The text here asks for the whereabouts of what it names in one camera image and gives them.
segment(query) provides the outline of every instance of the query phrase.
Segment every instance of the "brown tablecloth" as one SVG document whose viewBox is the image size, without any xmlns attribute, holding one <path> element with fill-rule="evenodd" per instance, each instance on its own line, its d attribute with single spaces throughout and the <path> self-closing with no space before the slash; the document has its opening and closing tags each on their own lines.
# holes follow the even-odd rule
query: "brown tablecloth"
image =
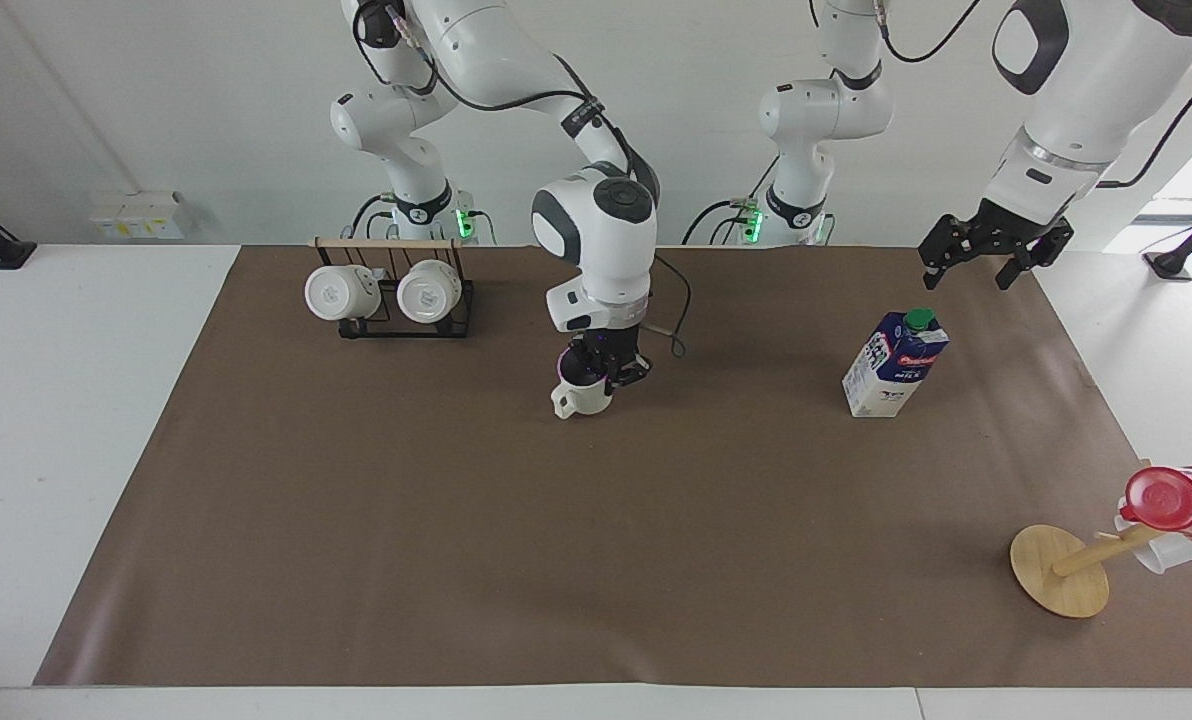
<svg viewBox="0 0 1192 720">
<path fill-rule="evenodd" d="M 37 682 L 1192 685 L 1192 566 L 1112 561 L 1084 623 L 1008 571 L 1026 525 L 1111 529 L 1137 468 L 1038 284 L 665 256 L 689 356 L 647 336 L 650 379 L 563 423 L 544 292 L 573 273 L 544 252 L 465 252 L 467 341 L 346 342 L 303 306 L 312 252 L 244 249 Z M 930 302 L 933 377 L 851 418 L 880 316 Z"/>
</svg>

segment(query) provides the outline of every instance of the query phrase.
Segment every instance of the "green indicator light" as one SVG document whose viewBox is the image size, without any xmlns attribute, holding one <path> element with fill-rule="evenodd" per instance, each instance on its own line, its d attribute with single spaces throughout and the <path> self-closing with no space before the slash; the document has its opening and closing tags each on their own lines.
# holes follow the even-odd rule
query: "green indicator light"
<svg viewBox="0 0 1192 720">
<path fill-rule="evenodd" d="M 760 228 L 765 225 L 765 213 L 759 210 L 752 212 L 752 218 L 747 221 L 747 242 L 755 243 L 760 242 Z"/>
<path fill-rule="evenodd" d="M 462 240 L 472 237 L 472 232 L 476 232 L 476 225 L 472 224 L 467 213 L 462 210 L 455 210 L 454 215 L 458 217 L 458 231 L 462 235 Z"/>
</svg>

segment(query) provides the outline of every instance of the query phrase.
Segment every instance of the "white table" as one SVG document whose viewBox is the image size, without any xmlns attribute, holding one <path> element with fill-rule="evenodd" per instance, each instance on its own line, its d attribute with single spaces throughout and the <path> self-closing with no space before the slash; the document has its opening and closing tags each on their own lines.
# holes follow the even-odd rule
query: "white table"
<svg viewBox="0 0 1192 720">
<path fill-rule="evenodd" d="M 1130 720 L 1192 708 L 1192 693 L 1124 691 L 21 689 L 237 250 L 55 246 L 25 269 L 0 273 L 0 716 Z M 1143 278 L 1135 257 L 1072 255 L 1043 283 L 1136 451 L 1192 463 L 1192 286 L 1146 286 Z M 1154 381 L 1165 377 L 1171 386 Z"/>
</svg>

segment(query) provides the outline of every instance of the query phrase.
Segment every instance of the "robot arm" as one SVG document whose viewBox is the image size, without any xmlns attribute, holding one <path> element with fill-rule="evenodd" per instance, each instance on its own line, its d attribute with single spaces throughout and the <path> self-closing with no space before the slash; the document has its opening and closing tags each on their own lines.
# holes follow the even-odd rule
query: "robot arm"
<svg viewBox="0 0 1192 720">
<path fill-rule="evenodd" d="M 451 185 L 435 149 L 410 134 L 458 104 L 550 114 L 586 155 L 586 168 L 538 191 L 533 203 L 538 241 L 581 271 L 547 294 L 547 306 L 558 331 L 577 333 L 565 354 L 576 377 L 606 378 L 606 395 L 645 378 L 651 365 L 637 346 L 654 265 L 659 182 L 606 118 L 604 105 L 520 27 L 504 1 L 343 6 L 364 56 L 390 87 L 340 101 L 335 128 L 349 145 L 387 161 L 396 194 L 420 206 L 423 219 L 437 217 Z"/>
<path fill-rule="evenodd" d="M 945 215 L 921 243 L 930 290 L 980 255 L 1011 256 L 997 278 L 1002 290 L 1058 259 L 1073 235 L 1068 206 L 1098 186 L 1192 67 L 1192 4 L 1018 0 L 1000 23 L 994 56 L 1035 108 L 979 215 Z"/>
<path fill-rule="evenodd" d="M 880 25 L 875 0 L 826 0 L 820 36 L 832 77 L 781 85 L 760 101 L 760 124 L 778 143 L 778 174 L 760 198 L 756 241 L 811 242 L 836 173 L 828 139 L 858 139 L 884 132 L 894 117 L 889 87 L 881 79 Z"/>
</svg>

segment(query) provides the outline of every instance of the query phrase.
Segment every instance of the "milk carton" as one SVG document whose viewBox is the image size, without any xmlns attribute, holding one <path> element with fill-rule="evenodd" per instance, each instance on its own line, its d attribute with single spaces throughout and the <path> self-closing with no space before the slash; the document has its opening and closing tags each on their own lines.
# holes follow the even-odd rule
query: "milk carton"
<svg viewBox="0 0 1192 720">
<path fill-rule="evenodd" d="M 896 418 L 952 340 L 929 309 L 888 314 L 844 378 L 856 418 Z"/>
</svg>

